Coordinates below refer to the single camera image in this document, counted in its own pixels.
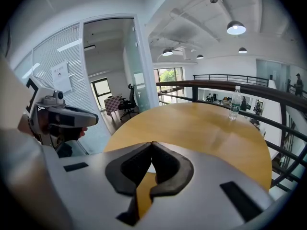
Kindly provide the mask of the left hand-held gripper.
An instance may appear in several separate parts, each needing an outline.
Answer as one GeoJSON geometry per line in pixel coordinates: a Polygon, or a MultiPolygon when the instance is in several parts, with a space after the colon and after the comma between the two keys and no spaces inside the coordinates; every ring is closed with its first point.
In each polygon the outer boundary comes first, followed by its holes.
{"type": "Polygon", "coordinates": [[[50,134],[51,126],[83,128],[94,126],[99,121],[98,115],[94,113],[66,105],[63,92],[55,90],[41,78],[29,76],[26,88],[32,95],[26,107],[28,123],[32,133],[42,145],[59,150],[62,141],[50,134]],[[40,126],[41,110],[46,110],[48,113],[47,129],[42,129],[40,126]]]}

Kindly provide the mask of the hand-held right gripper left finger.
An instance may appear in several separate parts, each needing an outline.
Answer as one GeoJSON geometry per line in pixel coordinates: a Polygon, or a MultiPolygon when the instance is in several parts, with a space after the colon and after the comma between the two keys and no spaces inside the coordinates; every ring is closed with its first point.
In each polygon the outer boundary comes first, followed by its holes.
{"type": "Polygon", "coordinates": [[[140,219],[136,191],[152,163],[152,144],[140,143],[123,149],[128,152],[110,161],[105,175],[118,194],[131,197],[127,211],[117,219],[134,226],[140,219]]]}

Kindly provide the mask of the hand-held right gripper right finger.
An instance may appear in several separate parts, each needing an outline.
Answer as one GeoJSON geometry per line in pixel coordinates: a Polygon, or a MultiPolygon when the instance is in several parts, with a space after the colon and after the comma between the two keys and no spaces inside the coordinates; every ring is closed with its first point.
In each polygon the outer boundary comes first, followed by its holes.
{"type": "Polygon", "coordinates": [[[157,185],[150,189],[150,198],[177,195],[191,181],[194,175],[193,164],[188,158],[161,143],[152,142],[151,147],[157,185]]]}

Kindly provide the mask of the person's left hand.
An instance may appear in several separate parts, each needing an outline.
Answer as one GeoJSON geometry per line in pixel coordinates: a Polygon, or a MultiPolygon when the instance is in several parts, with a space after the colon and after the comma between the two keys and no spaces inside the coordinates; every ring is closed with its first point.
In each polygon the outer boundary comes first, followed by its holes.
{"type": "Polygon", "coordinates": [[[50,134],[59,138],[60,141],[70,141],[78,140],[85,135],[88,128],[86,127],[74,127],[74,128],[64,128],[58,126],[51,126],[50,134]]]}

